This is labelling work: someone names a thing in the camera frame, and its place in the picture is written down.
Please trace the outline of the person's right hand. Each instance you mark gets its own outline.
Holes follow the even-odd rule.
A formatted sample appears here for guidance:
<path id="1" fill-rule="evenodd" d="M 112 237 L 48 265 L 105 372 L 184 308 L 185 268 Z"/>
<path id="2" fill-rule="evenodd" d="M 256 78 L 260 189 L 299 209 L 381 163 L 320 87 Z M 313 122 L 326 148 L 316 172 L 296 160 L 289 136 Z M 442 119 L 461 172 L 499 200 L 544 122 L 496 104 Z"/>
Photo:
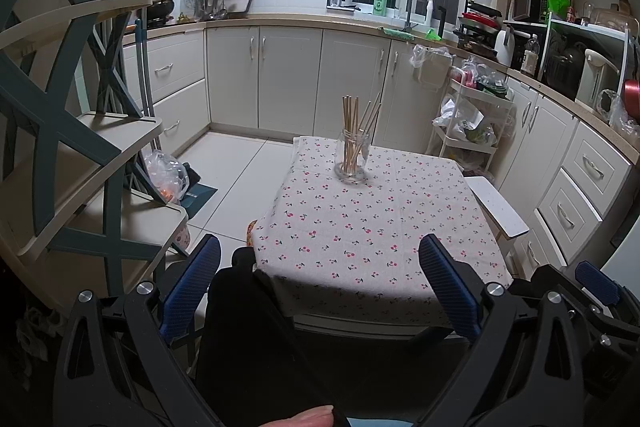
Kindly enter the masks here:
<path id="1" fill-rule="evenodd" d="M 322 407 L 314 407 L 290 418 L 270 421 L 262 427 L 332 427 L 333 424 L 332 405 L 322 405 Z"/>

